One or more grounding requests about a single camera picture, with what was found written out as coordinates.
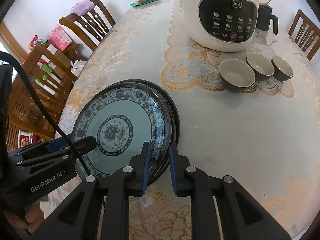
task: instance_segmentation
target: screw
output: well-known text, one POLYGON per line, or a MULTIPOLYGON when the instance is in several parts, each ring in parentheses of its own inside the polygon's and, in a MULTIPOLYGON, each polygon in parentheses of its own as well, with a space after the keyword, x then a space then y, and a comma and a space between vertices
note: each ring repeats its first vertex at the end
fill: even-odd
POLYGON ((87 177, 85 178, 85 181, 86 181, 86 182, 93 182, 95 179, 96 179, 95 176, 89 175, 89 176, 87 176, 87 177))
POLYGON ((123 171, 124 172, 131 172, 133 170, 133 168, 131 167, 131 166, 125 166, 124 168, 123 168, 123 171))
POLYGON ((233 182, 233 177, 227 175, 227 176, 224 176, 224 177, 223 177, 223 180, 224 180, 226 183, 231 183, 231 182, 233 182))
POLYGON ((195 172, 197 169, 196 169, 196 167, 194 167, 194 166, 189 166, 189 167, 187 167, 187 172, 190 172, 190 173, 193 173, 193 172, 195 172))

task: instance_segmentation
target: finger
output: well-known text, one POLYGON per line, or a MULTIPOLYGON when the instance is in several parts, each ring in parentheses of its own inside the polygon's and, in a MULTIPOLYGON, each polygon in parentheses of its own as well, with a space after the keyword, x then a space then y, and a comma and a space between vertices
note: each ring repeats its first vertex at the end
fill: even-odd
POLYGON ((12 225, 13 227, 22 228, 22 229, 27 228, 27 223, 24 222, 21 218, 17 217, 12 212, 8 210, 4 210, 3 213, 7 218, 8 222, 10 223, 10 225, 12 225))
POLYGON ((43 219, 44 217, 44 213, 40 208, 40 202, 36 201, 34 203, 32 203, 29 207, 29 209, 26 212, 26 221, 30 224, 34 221, 36 221, 37 219, 43 219))
POLYGON ((31 234, 33 234, 33 232, 37 230, 37 228, 41 225, 43 221, 44 221, 44 218, 39 218, 36 221, 28 224, 28 227, 27 227, 28 231, 31 234))

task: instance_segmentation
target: table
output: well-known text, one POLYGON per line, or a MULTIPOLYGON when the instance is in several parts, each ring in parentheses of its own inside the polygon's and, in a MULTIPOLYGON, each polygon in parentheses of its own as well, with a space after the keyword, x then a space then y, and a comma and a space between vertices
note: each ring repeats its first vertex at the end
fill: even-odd
MULTIPOLYGON (((181 0, 130 9, 87 62, 60 127, 71 133, 81 109, 105 87, 129 78, 152 81, 177 105, 180 154, 208 175, 235 177, 295 237, 320 209, 320 83, 310 62, 281 27, 278 35, 256 30, 238 53, 204 48, 188 36, 182 14, 181 0), (256 82, 245 93, 224 90, 219 63, 250 52, 283 57, 294 77, 256 82)), ((51 209, 79 182, 52 192, 51 209)), ((190 200, 174 196, 169 169, 144 197, 130 198, 129 214, 133 240, 191 239, 190 200)))

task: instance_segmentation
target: black mug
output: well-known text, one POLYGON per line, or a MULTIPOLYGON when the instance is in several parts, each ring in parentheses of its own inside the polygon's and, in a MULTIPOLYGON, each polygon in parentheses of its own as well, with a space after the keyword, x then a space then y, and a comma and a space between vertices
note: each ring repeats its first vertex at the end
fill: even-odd
POLYGON ((273 20, 273 33, 278 34, 278 17, 271 14, 272 7, 267 4, 259 5, 257 28, 263 31, 268 31, 270 26, 270 20, 273 20))

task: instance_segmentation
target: stack of plates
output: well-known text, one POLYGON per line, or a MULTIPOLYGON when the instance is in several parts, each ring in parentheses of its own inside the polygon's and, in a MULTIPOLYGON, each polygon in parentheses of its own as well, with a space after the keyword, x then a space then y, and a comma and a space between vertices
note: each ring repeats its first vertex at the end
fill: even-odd
MULTIPOLYGON (((149 183, 158 179, 169 165, 168 148, 179 142, 177 108, 158 85, 145 80, 124 80, 95 95, 82 109, 72 131, 72 141, 92 135, 95 150, 83 155, 92 175, 111 175, 141 153, 145 141, 151 143, 149 183)), ((86 173, 79 160, 76 171, 86 173)))

